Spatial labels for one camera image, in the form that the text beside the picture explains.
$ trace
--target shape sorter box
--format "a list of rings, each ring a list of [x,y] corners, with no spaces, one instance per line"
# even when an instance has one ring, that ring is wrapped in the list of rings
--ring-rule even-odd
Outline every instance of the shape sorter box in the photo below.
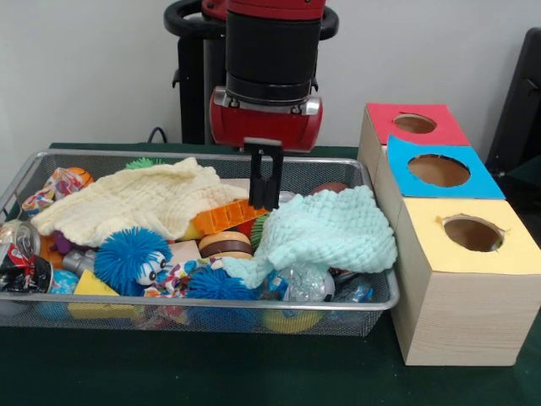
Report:
[[[403,196],[505,199],[471,146],[416,145],[394,135],[381,153],[374,189],[393,229]]]
[[[509,204],[404,198],[396,239],[406,364],[515,364],[541,305],[541,251]]]
[[[470,145],[443,104],[369,103],[364,109],[358,160],[375,182],[389,135],[420,145]]]

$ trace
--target orange toy block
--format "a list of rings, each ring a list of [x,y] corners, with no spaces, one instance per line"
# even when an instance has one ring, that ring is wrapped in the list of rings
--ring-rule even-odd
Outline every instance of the orange toy block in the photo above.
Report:
[[[244,222],[249,222],[267,213],[265,209],[255,210],[248,200],[235,200],[229,205],[202,211],[193,220],[194,226],[203,234],[216,234]]]

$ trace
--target round hole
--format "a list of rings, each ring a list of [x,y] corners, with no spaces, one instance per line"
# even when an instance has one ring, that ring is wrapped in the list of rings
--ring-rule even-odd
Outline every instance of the round hole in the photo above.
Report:
[[[407,168],[427,184],[435,184],[442,188],[460,186],[470,179],[470,171],[467,167],[448,156],[417,156],[407,164]]]
[[[408,133],[428,134],[434,131],[438,124],[428,117],[420,114],[399,114],[393,120],[399,129],[403,129]]]
[[[447,237],[470,251],[490,252],[504,242],[500,230],[476,217],[455,217],[445,222]]]

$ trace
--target white wall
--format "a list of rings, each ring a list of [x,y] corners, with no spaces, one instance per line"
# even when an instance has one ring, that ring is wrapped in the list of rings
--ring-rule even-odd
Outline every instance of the white wall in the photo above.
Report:
[[[172,0],[0,0],[0,189],[53,141],[179,140]],[[485,155],[539,0],[328,0],[321,145],[357,145],[366,102],[444,102]]]
[[[0,0],[0,189],[53,141],[180,141],[172,0]]]
[[[323,145],[356,145],[366,102],[449,105],[485,157],[539,0],[327,0],[339,35],[320,46]]]

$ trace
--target metal basket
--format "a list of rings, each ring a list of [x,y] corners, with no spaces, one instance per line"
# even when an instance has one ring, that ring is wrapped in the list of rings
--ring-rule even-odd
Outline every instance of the metal basket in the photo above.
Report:
[[[22,202],[40,189],[57,167],[83,167],[95,179],[147,156],[163,163],[189,154],[48,150],[32,156],[0,199],[2,216],[25,219]],[[249,157],[195,155],[221,178],[249,178]],[[263,171],[271,162],[263,162]],[[357,161],[338,158],[296,158],[284,161],[282,190],[306,195],[324,182],[370,186]],[[384,310],[399,297],[393,270],[366,276],[374,287],[369,303],[293,303],[266,300],[159,299],[56,294],[0,294],[0,326],[63,327],[187,332],[258,332],[366,336]]]

